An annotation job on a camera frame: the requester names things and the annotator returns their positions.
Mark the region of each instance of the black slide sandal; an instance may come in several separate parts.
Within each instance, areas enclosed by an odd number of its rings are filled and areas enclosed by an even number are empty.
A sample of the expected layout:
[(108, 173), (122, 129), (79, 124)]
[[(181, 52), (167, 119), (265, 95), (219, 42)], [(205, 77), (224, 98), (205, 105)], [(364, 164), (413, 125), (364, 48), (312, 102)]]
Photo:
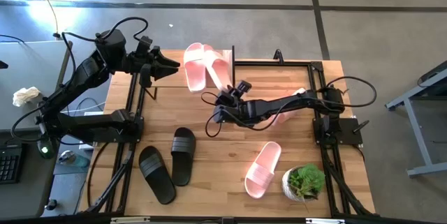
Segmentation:
[(176, 186), (185, 186), (191, 179), (194, 152), (196, 151), (196, 136), (185, 127), (178, 128), (174, 133), (173, 147), (173, 182)]
[(175, 199), (175, 188), (159, 150), (146, 147), (138, 159), (140, 170), (146, 182), (161, 204), (168, 204)]

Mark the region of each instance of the white cloth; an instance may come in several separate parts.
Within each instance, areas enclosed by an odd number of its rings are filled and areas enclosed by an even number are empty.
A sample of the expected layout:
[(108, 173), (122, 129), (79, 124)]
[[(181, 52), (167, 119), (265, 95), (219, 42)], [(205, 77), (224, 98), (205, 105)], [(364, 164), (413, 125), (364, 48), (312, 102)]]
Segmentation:
[(21, 88), (14, 93), (13, 105), (20, 107), (32, 98), (39, 96), (39, 93), (40, 91), (37, 90), (36, 87), (31, 87), (29, 89)]

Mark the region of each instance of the concrete floor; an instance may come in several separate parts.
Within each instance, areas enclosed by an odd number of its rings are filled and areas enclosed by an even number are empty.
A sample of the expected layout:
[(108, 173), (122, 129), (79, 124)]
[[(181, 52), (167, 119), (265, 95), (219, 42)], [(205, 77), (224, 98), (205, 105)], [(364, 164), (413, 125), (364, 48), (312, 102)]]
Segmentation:
[[(312, 5), (312, 0), (68, 1)], [(322, 6), (447, 6), (447, 0), (319, 2)], [(286, 59), (322, 59), (314, 12), (278, 9), (55, 8), (60, 31), (88, 37), (108, 29), (124, 17), (141, 16), (150, 23), (147, 35), (155, 45), (164, 49), (184, 49), (190, 43), (200, 41), (222, 49), (235, 45), (237, 58), (271, 58), (274, 50), (280, 48)], [(27, 41), (52, 40), (54, 20), (46, 3), (26, 7), (0, 6), (0, 11), (1, 33)], [(369, 80), (378, 91), (375, 104), (354, 109), (361, 121), (371, 121), (362, 130), (362, 136), (377, 212), (386, 217), (447, 222), (447, 172), (408, 178), (406, 169), (423, 164), (416, 139), (405, 111), (388, 112), (383, 106), (414, 87), (423, 73), (446, 60), (447, 12), (396, 13), (384, 9), (384, 12), (323, 11), (321, 16), (330, 59), (341, 60), (346, 75)], [(129, 22), (120, 29), (130, 36), (139, 26), (137, 22)], [(93, 50), (93, 45), (76, 39), (73, 42), (79, 63)], [(129, 40), (126, 47), (133, 50), (135, 46), (136, 43)], [(353, 103), (369, 99), (370, 93), (365, 87), (354, 82), (349, 82), (349, 86)], [(104, 84), (86, 96), (102, 102), (107, 88), (108, 84)]]

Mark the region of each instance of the keyboard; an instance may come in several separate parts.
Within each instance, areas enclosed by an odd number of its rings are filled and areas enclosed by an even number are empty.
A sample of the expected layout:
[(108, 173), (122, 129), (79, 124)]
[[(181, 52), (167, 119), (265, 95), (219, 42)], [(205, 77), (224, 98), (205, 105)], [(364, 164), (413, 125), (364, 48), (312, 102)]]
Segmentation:
[(19, 182), (23, 150), (22, 144), (0, 145), (0, 185)]

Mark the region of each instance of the white pot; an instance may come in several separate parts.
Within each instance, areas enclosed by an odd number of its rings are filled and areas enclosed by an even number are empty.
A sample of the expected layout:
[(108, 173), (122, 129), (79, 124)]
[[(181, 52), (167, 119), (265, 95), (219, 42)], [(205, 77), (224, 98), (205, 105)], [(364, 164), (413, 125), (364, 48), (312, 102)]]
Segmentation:
[(292, 169), (290, 169), (289, 171), (287, 171), (284, 176), (282, 177), (282, 191), (284, 192), (284, 194), (286, 195), (287, 198), (294, 200), (296, 202), (309, 202), (311, 200), (315, 200), (314, 198), (311, 199), (304, 199), (303, 197), (298, 197), (292, 190), (291, 187), (288, 185), (288, 178), (291, 175), (291, 172), (296, 170), (296, 169), (300, 169), (301, 167), (294, 167)]

